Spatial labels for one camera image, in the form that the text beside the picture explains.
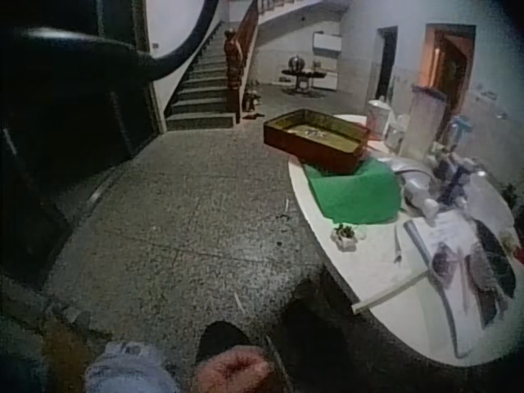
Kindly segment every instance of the green cloth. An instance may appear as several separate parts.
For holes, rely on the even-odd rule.
[[[304,167],[318,207],[335,224],[380,223],[396,217],[400,209],[400,186],[395,174],[373,158],[351,175]]]

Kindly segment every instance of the wooden tray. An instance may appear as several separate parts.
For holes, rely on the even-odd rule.
[[[370,131],[324,113],[300,109],[264,123],[264,143],[337,174],[359,166]]]

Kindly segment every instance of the person's hand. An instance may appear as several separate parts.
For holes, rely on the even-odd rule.
[[[192,393],[253,392],[271,371],[262,349],[256,346],[235,346],[198,366]]]

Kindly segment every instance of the oval table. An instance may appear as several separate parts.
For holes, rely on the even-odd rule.
[[[365,116],[338,117],[365,123]],[[381,142],[369,144],[374,150],[387,151]],[[292,156],[288,166],[296,202],[324,253],[327,270],[348,296],[348,308],[351,301],[368,299],[423,265],[422,257],[414,244],[402,225],[398,225],[410,219],[403,212],[399,213],[394,223],[366,226],[367,238],[358,243],[356,251],[339,251],[330,238],[334,225],[320,211],[302,164]],[[396,225],[403,253],[400,265],[393,263]],[[495,318],[486,327],[474,349],[465,357],[459,358],[455,354],[444,303],[428,278],[422,278],[365,313],[370,313],[404,345],[425,358],[458,367],[489,363],[513,352],[519,345],[524,345],[524,266],[516,260],[511,263],[517,287],[514,298],[510,300],[509,308],[504,313],[504,319]]]

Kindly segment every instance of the doorway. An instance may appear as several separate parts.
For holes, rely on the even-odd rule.
[[[383,48],[382,64],[378,76],[377,91],[375,92],[374,97],[375,99],[387,96],[387,89],[390,85],[393,64],[395,64],[397,30],[398,29],[396,27],[378,30],[378,35],[383,41]]]
[[[475,26],[427,25],[422,54],[422,86],[447,96],[448,106],[441,126],[441,137],[453,115],[461,109],[469,88],[475,51]]]

